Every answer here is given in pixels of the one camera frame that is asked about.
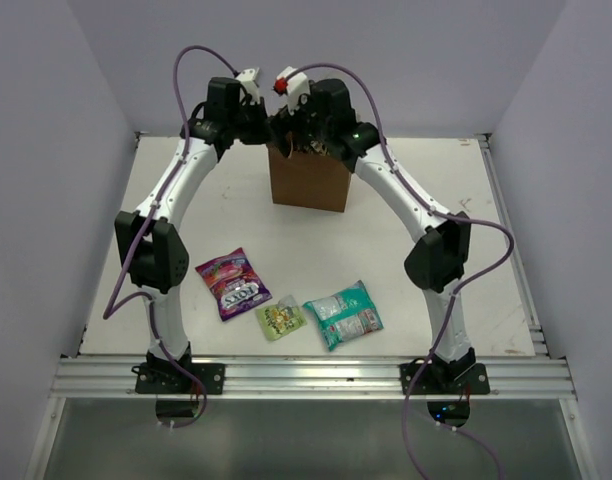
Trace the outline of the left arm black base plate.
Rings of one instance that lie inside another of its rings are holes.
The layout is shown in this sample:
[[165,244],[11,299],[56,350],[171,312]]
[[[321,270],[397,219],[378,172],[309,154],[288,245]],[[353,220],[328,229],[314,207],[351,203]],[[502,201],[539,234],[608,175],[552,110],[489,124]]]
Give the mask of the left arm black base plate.
[[[222,363],[192,363],[187,370],[204,386],[207,395],[221,395],[226,378],[226,365]],[[201,390],[194,381],[172,366],[155,367],[146,363],[135,365],[131,372],[137,376],[135,392],[153,395],[183,395]]]

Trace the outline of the brown paper bag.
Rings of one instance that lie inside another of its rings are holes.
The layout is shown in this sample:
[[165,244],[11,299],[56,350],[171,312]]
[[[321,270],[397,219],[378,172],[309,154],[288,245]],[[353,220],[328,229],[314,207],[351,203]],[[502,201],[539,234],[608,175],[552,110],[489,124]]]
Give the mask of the brown paper bag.
[[351,173],[336,159],[293,148],[288,157],[267,144],[271,199],[274,204],[343,213]]

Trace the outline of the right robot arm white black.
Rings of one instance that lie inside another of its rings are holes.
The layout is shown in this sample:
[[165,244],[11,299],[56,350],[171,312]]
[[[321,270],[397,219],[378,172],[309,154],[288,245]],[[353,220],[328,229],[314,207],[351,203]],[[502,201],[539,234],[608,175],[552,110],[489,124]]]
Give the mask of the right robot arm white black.
[[342,80],[312,81],[287,69],[273,89],[286,100],[268,124],[280,152],[289,152],[290,138],[322,146],[372,187],[403,223],[413,242],[404,269],[422,291],[431,323],[431,379],[440,391],[456,391],[476,363],[457,291],[469,254],[468,216],[432,200],[406,172],[388,147],[381,122],[359,121]]

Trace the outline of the teal snack packet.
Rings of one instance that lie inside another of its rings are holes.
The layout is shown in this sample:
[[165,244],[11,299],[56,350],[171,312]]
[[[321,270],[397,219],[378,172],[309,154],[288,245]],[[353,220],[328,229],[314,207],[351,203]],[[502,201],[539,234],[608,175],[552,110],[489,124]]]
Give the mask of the teal snack packet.
[[329,352],[343,343],[383,329],[383,323],[363,281],[328,297],[305,302]]

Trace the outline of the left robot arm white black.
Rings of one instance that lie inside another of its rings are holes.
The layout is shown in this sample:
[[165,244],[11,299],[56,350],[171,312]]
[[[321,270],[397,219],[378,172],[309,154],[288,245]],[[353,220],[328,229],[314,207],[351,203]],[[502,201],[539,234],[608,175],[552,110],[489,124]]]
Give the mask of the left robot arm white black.
[[179,229],[202,181],[235,141],[267,141],[267,114],[258,69],[214,77],[207,96],[183,112],[180,142],[150,195],[115,218],[122,277],[136,286],[147,309],[150,346],[133,371],[139,386],[179,393],[194,379],[190,341],[181,312],[180,286],[190,263]]

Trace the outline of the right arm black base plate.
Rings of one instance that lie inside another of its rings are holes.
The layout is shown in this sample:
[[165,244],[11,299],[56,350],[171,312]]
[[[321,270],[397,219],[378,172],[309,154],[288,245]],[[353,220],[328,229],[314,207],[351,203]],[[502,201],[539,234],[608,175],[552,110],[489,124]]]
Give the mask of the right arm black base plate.
[[451,363],[432,359],[411,390],[412,395],[487,395],[490,392],[485,365],[472,359]]

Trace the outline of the brown Kettle sea salt chips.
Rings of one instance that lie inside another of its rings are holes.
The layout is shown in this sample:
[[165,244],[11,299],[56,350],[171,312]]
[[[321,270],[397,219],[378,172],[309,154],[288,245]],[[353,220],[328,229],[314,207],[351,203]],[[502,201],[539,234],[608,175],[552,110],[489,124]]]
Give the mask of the brown Kettle sea salt chips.
[[318,141],[293,141],[291,144],[290,155],[316,155],[316,156],[330,156],[329,149]]

